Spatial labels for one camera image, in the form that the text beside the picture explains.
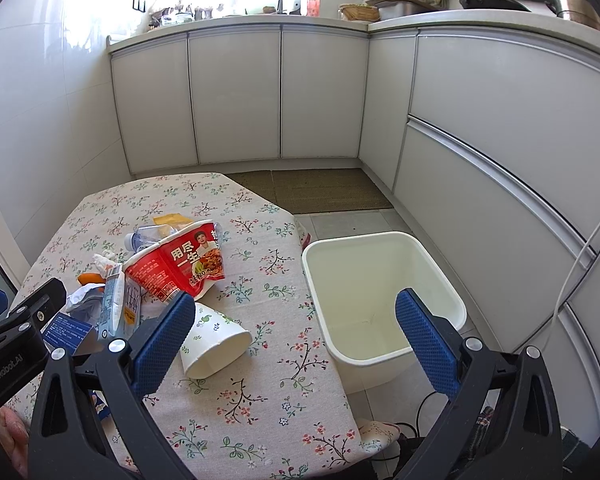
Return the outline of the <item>yellow snack wrapper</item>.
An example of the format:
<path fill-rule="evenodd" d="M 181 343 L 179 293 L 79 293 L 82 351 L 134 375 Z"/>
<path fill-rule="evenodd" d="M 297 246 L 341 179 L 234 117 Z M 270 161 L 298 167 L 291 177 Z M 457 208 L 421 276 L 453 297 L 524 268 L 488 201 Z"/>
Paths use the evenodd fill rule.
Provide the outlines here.
<path fill-rule="evenodd" d="M 182 214 L 164 214 L 163 216 L 155 217 L 154 223 L 156 226 L 170 226 L 173 229 L 180 230 L 193 223 L 193 220 Z"/>

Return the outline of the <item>wooden cutting board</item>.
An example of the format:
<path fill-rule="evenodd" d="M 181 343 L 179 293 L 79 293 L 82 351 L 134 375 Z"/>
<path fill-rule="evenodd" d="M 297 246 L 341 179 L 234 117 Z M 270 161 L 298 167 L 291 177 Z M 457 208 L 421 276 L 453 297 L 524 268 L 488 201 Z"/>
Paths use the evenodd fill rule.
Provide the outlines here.
<path fill-rule="evenodd" d="M 366 0 L 365 3 L 369 6 L 376 6 L 376 8 L 382 8 L 383 6 L 394 6 L 395 4 L 405 4 L 411 9 L 412 13 L 430 12 L 436 10 L 434 6 L 430 6 L 430 4 L 420 0 Z"/>

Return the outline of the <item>clear plastic water bottle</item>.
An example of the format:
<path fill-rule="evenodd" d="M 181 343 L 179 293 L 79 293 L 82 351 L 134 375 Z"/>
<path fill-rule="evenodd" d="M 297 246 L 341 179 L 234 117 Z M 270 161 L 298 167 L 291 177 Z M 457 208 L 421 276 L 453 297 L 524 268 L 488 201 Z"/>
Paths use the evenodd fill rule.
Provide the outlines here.
<path fill-rule="evenodd" d="M 146 247 L 160 242 L 175 233 L 176 229 L 167 224 L 153 224 L 152 226 L 139 226 L 131 233 L 125 234 L 123 245 L 128 252 L 135 254 Z"/>

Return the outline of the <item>dark blue small box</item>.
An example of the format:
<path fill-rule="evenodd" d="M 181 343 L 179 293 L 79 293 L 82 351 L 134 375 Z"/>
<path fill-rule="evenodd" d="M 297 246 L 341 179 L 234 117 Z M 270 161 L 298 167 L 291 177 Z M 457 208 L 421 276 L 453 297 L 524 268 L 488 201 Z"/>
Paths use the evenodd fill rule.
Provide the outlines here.
<path fill-rule="evenodd" d="M 87 347 L 95 341 L 94 327 L 58 312 L 42 331 L 43 340 L 52 349 L 63 348 L 72 356 L 88 353 Z"/>

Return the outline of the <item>wicker basket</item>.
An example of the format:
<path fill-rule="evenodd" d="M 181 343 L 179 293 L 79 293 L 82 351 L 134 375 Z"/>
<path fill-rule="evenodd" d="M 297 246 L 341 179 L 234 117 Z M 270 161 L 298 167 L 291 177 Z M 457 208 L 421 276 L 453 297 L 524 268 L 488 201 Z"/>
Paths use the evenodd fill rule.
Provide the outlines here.
<path fill-rule="evenodd" d="M 338 8 L 340 18 L 348 22 L 375 23 L 380 20 L 376 6 L 367 4 L 345 3 Z"/>

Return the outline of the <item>red instant noodle cup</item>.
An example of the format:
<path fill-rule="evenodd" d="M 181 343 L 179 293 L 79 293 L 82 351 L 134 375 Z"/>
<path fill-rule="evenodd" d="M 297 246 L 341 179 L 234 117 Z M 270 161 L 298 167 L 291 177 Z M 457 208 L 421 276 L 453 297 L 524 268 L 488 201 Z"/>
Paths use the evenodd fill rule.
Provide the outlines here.
<path fill-rule="evenodd" d="M 122 266 L 127 278 L 162 302 L 177 292 L 200 299 L 214 282 L 225 278 L 215 223 L 189 223 L 141 250 Z"/>

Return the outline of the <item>white kitchen cabinets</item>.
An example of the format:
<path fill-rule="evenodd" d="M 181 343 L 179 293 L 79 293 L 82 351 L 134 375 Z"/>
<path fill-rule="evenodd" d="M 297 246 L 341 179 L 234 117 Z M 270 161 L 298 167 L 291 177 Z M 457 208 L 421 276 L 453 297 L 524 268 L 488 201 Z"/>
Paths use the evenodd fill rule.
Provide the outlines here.
<path fill-rule="evenodd" d="M 478 330 L 600 435 L 600 32 L 514 11 L 246 16 L 108 46 L 134 176 L 357 162 Z"/>

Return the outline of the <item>white tissue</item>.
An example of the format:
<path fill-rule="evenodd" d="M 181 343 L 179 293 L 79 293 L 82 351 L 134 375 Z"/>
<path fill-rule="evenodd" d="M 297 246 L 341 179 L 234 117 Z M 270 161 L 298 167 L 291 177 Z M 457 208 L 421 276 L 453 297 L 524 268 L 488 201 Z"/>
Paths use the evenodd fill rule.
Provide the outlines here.
<path fill-rule="evenodd" d="M 112 252 L 105 252 L 103 255 L 95 254 L 93 256 L 93 264 L 91 269 L 87 269 L 83 273 L 99 273 L 106 280 L 107 273 L 117 265 L 117 263 L 111 259 L 113 255 L 114 254 Z M 105 284 L 89 284 L 85 286 L 80 284 L 78 289 L 67 295 L 65 310 L 67 312 L 74 310 L 79 304 L 82 304 L 89 294 L 92 294 L 93 292 L 103 292 L 105 289 Z"/>

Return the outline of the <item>white plastic trash bin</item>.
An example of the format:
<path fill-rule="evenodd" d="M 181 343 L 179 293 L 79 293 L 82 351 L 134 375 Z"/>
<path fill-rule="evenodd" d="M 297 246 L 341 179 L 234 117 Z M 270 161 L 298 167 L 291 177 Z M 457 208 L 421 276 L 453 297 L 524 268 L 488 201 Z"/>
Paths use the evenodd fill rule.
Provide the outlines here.
<path fill-rule="evenodd" d="M 414 289 L 434 315 L 459 330 L 467 311 L 451 282 L 414 236 L 383 232 L 330 238 L 302 254 L 318 324 L 344 392 L 391 382 L 416 360 L 396 320 L 396 297 Z"/>

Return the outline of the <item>white floral paper cup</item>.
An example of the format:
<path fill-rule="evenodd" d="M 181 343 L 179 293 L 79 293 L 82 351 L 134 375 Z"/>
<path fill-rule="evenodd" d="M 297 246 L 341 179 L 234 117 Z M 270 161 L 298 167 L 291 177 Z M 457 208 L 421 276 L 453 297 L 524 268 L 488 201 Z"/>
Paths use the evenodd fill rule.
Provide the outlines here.
<path fill-rule="evenodd" d="M 249 330 L 197 302 L 195 322 L 180 350 L 184 374 L 189 379 L 207 379 L 239 359 L 250 344 Z"/>

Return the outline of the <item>red drink bottle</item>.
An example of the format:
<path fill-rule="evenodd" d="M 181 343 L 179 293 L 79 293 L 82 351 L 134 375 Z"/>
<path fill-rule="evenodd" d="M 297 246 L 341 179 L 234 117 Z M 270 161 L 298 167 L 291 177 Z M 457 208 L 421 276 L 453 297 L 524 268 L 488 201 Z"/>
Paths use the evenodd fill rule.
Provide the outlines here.
<path fill-rule="evenodd" d="M 306 15 L 312 18 L 320 15 L 320 0 L 306 0 Z"/>

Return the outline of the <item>light blue milk carton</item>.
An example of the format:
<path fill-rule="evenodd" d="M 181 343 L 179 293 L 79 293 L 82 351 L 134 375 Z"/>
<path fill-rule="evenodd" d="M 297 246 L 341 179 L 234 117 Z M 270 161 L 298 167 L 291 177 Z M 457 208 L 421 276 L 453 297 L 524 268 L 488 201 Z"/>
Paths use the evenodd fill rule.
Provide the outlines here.
<path fill-rule="evenodd" d="M 130 339 L 140 326 L 140 300 L 140 285 L 125 275 L 122 264 L 109 269 L 97 325 L 98 340 Z"/>

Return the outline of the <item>brown floor mat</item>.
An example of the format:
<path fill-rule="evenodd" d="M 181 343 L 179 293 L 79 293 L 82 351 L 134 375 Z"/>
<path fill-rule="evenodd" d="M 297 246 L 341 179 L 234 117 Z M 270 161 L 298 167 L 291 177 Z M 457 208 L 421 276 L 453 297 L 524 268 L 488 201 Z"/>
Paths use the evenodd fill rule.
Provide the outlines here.
<path fill-rule="evenodd" d="M 261 170 L 227 177 L 292 214 L 392 207 L 362 169 Z"/>

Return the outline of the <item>orange peel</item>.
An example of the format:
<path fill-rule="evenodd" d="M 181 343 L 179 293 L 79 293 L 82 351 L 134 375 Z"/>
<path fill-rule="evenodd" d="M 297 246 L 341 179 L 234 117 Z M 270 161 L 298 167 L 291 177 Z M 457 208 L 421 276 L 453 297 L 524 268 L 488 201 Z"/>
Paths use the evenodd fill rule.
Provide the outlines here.
<path fill-rule="evenodd" d="M 106 283 L 106 280 L 99 273 L 82 273 L 76 279 L 82 286 L 89 284 L 103 285 Z"/>

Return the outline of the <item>floral tablecloth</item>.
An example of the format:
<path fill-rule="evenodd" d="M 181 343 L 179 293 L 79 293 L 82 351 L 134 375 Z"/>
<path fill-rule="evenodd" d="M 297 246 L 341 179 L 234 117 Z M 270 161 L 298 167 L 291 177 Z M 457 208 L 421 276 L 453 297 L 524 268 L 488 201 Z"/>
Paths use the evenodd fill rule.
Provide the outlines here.
<path fill-rule="evenodd" d="M 76 292 L 102 259 L 128 265 L 142 320 L 183 273 L 195 321 L 144 402 L 166 444 L 199 479 L 312 479 L 388 448 L 395 426 L 357 418 L 329 355 L 302 270 L 294 216 L 215 172 L 136 180 L 86 196 L 30 267 Z"/>

